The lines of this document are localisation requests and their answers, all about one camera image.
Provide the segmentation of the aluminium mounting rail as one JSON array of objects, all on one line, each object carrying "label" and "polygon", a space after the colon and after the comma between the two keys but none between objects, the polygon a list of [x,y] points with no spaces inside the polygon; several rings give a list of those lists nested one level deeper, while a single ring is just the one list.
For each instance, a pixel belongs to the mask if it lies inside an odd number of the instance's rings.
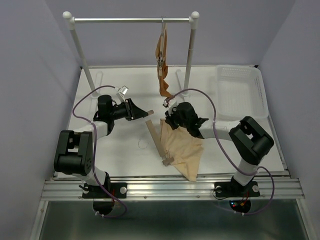
[{"label": "aluminium mounting rail", "polygon": [[[230,176],[200,176],[196,182],[178,176],[168,177],[112,177],[113,183],[127,183],[126,201],[207,201],[214,200],[215,183],[227,182]],[[274,199],[304,199],[301,183],[288,176],[275,176]],[[82,182],[74,178],[49,180],[44,183],[42,201],[81,201]]]}]

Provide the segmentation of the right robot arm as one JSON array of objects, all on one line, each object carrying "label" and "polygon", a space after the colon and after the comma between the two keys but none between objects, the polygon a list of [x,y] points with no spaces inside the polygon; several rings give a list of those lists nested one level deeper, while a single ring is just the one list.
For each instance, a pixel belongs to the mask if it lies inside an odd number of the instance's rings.
[{"label": "right robot arm", "polygon": [[231,141],[241,160],[229,182],[218,183],[220,198],[238,197],[250,193],[258,185],[253,182],[262,159],[274,146],[273,138],[251,116],[240,121],[216,121],[201,118],[189,102],[165,100],[165,122],[173,129],[184,128],[194,138]]}]

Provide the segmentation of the beige underwear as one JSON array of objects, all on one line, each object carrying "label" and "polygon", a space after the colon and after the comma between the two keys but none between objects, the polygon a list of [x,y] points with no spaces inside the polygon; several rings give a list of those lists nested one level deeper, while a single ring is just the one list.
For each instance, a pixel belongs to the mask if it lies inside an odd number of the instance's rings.
[{"label": "beige underwear", "polygon": [[191,136],[183,127],[173,130],[162,118],[160,120],[160,141],[166,155],[173,158],[171,165],[187,180],[195,182],[204,152],[203,140]]}]

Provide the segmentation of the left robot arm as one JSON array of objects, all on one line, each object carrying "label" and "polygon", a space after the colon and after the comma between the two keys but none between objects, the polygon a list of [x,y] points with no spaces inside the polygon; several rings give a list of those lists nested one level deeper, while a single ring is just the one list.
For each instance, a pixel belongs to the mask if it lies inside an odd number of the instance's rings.
[{"label": "left robot arm", "polygon": [[97,112],[86,126],[60,132],[54,170],[80,179],[84,199],[126,198],[127,183],[112,183],[110,175],[95,166],[95,147],[98,139],[112,132],[116,120],[133,121],[153,113],[153,110],[144,111],[137,107],[130,98],[117,104],[110,95],[99,96]]}]

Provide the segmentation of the white clothes rack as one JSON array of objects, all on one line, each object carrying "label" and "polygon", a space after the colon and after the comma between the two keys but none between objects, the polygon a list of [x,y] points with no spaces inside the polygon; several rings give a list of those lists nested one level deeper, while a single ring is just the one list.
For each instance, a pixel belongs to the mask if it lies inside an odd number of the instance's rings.
[{"label": "white clothes rack", "polygon": [[189,83],[190,83],[190,75],[192,69],[192,59],[193,59],[193,51],[194,44],[196,38],[196,31],[198,28],[200,14],[197,11],[191,13],[191,16],[185,18],[168,18],[168,17],[158,17],[158,18],[77,18],[74,17],[69,11],[65,11],[62,14],[62,17],[65,19],[71,37],[73,39],[76,51],[80,57],[82,62],[82,69],[86,75],[87,82],[92,91],[95,90],[95,84],[92,79],[92,75],[89,69],[89,65],[87,63],[85,54],[83,52],[78,34],[76,32],[76,24],[93,24],[93,23],[134,23],[134,24],[161,24],[162,18],[164,18],[164,22],[168,23],[189,23],[190,25],[190,36],[189,36],[189,44],[188,44],[188,55],[187,62],[185,67],[185,75],[184,78],[181,78],[181,73],[179,71],[176,72],[177,80],[180,86],[180,90],[182,91],[182,99],[185,100],[189,97]]}]

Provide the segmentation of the brown underwear on hanger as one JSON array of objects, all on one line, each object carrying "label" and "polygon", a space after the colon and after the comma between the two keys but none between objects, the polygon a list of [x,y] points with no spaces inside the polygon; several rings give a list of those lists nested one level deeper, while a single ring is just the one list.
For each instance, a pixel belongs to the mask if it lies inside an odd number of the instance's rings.
[{"label": "brown underwear on hanger", "polygon": [[172,95],[168,92],[169,85],[165,81],[169,69],[167,65],[167,41],[167,24],[165,23],[162,26],[161,34],[156,45],[155,57],[157,61],[157,78],[159,81],[159,93],[162,97],[171,98]]}]

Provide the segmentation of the white plastic basket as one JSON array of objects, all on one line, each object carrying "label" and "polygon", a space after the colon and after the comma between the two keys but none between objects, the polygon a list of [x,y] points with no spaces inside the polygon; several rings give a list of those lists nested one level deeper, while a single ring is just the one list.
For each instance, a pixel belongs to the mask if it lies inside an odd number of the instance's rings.
[{"label": "white plastic basket", "polygon": [[217,113],[226,119],[256,120],[269,116],[268,102],[261,71],[256,67],[241,65],[216,66]]}]

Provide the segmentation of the wooden clip hanger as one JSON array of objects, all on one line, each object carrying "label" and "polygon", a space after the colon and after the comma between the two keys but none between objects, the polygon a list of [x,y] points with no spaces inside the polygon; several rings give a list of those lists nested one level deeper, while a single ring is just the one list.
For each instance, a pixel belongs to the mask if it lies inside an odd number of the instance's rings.
[{"label": "wooden clip hanger", "polygon": [[168,165],[170,165],[174,161],[174,158],[167,156],[167,151],[165,150],[165,148],[161,142],[160,136],[158,135],[153,122],[149,119],[149,120],[146,120],[145,123],[146,123],[148,131],[151,135],[151,138],[155,144],[155,147],[158,151],[158,154],[162,158],[162,164],[167,167]]}]

